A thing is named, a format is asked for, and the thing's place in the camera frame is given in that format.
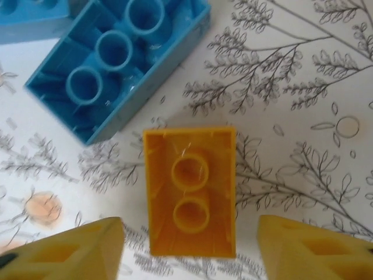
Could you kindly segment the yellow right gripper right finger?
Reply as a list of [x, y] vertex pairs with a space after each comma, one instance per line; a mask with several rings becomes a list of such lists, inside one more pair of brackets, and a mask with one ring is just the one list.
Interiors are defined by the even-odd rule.
[[372, 279], [372, 243], [276, 215], [259, 217], [269, 280]]

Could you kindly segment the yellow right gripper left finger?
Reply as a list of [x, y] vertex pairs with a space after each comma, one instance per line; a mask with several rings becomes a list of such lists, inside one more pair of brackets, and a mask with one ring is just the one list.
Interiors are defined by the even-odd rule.
[[121, 218], [104, 218], [1, 254], [1, 279], [116, 279], [123, 250]]

